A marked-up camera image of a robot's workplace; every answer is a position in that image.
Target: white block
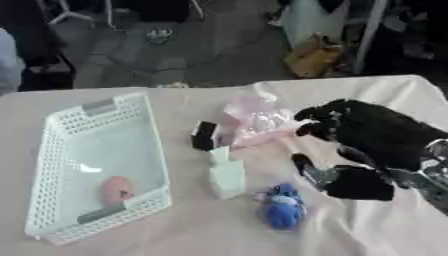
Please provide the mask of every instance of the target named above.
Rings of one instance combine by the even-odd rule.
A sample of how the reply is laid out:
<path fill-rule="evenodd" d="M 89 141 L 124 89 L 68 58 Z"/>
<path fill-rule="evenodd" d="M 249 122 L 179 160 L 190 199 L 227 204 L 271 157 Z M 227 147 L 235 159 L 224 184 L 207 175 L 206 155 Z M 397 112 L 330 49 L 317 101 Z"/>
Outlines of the white block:
<path fill-rule="evenodd" d="M 230 147 L 220 147 L 209 151 L 212 165 L 220 165 L 229 162 Z"/>
<path fill-rule="evenodd" d="M 220 199 L 230 199 L 246 190 L 246 171 L 243 161 L 233 161 L 210 168 L 209 181 Z"/>

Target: wire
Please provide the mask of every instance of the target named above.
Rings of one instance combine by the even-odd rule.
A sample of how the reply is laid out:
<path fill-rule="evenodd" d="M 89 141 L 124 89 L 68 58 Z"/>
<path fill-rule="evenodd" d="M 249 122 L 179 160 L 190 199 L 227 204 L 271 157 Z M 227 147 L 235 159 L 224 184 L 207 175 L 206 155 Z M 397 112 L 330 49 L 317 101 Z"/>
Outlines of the wire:
<path fill-rule="evenodd" d="M 126 35 L 127 35 L 127 31 L 124 31 L 123 35 L 124 37 L 120 39 L 120 42 L 117 44 L 116 47 L 114 47 L 111 51 L 109 51 L 109 53 L 100 53 L 100 54 L 91 54 L 91 56 L 105 56 L 107 57 L 112 63 L 114 63 L 115 65 L 117 65 L 118 67 L 131 72 L 135 75 L 141 75 L 141 76 L 148 76 L 149 74 L 154 74 L 154 73 L 160 73 L 160 72 L 165 72 L 165 71 L 172 71 L 172 70 L 188 70 L 188 69 L 193 69 L 202 65 L 206 65 L 206 64 L 210 64 L 213 63 L 215 61 L 218 61 L 220 58 L 224 57 L 226 54 L 228 53 L 234 53 L 235 51 L 241 51 L 249 46 L 255 45 L 258 42 L 260 42 L 264 36 L 266 35 L 266 31 L 268 30 L 267 26 L 265 26 L 260 33 L 257 34 L 257 36 L 255 36 L 252 40 L 248 40 L 247 42 L 237 45 L 235 47 L 232 47 L 230 49 L 228 49 L 227 51 L 224 52 L 220 52 L 217 53 L 215 56 L 213 56 L 212 58 L 205 60 L 205 61 L 199 61 L 196 63 L 191 63 L 185 67 L 171 67 L 171 68 L 162 68 L 162 69 L 142 69 L 139 67 L 131 67 L 128 64 L 123 63 L 123 61 L 119 60 L 118 58 L 112 56 L 112 54 L 114 52 L 119 51 L 123 45 L 124 45 L 124 41 L 126 39 Z"/>

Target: blue toy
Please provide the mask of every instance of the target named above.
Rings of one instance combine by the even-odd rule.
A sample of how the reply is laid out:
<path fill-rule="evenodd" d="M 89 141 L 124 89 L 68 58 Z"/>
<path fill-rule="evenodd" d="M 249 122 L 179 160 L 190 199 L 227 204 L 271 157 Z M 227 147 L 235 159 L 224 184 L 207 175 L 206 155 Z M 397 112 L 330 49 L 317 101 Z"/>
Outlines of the blue toy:
<path fill-rule="evenodd" d="M 265 193 L 262 215 L 275 229 L 293 229 L 304 217 L 304 203 L 291 184 L 283 183 Z"/>

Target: gray floor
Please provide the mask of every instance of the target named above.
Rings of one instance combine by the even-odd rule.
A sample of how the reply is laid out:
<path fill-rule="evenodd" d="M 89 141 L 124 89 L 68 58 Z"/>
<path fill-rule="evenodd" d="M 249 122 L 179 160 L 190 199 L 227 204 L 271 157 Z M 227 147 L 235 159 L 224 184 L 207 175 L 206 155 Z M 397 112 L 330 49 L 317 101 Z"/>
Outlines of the gray floor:
<path fill-rule="evenodd" d="M 56 29 L 78 67 L 76 88 L 173 82 L 220 87 L 292 79 L 281 61 L 288 51 L 283 32 L 266 27 L 262 19 L 273 4 L 272 0 L 204 0 L 205 21 L 192 9 L 183 24 L 142 23 L 126 16 L 119 22 L 125 32 L 101 24 L 91 29 L 79 20 L 67 20 Z M 153 27 L 171 27 L 175 35 L 164 45 L 151 45 L 145 31 Z"/>

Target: pink cloth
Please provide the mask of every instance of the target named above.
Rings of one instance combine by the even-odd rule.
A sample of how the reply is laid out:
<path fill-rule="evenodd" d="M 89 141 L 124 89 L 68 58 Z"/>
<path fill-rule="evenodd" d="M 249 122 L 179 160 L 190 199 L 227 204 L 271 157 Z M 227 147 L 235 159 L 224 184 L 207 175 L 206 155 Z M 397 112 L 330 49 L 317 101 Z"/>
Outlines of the pink cloth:
<path fill-rule="evenodd" d="M 443 94 L 416 76 L 268 82 L 293 111 L 337 98 L 374 102 L 419 120 L 446 104 Z M 36 154 L 45 116 L 82 103 L 146 90 L 151 98 L 171 179 L 173 206 L 63 247 L 24 234 Z M 218 113 L 237 88 L 116 88 L 29 92 L 0 98 L 0 248 L 20 256 L 445 256 L 448 217 L 416 190 L 397 189 L 392 202 L 349 201 L 316 191 L 295 175 L 282 143 L 232 153 L 244 159 L 248 191 L 290 181 L 309 214 L 297 232 L 272 230 L 258 218 L 259 202 L 248 197 L 216 199 L 205 182 L 210 163 L 188 140 L 198 120 L 218 122 Z M 304 137 L 292 140 L 320 167 L 344 163 L 336 146 Z"/>

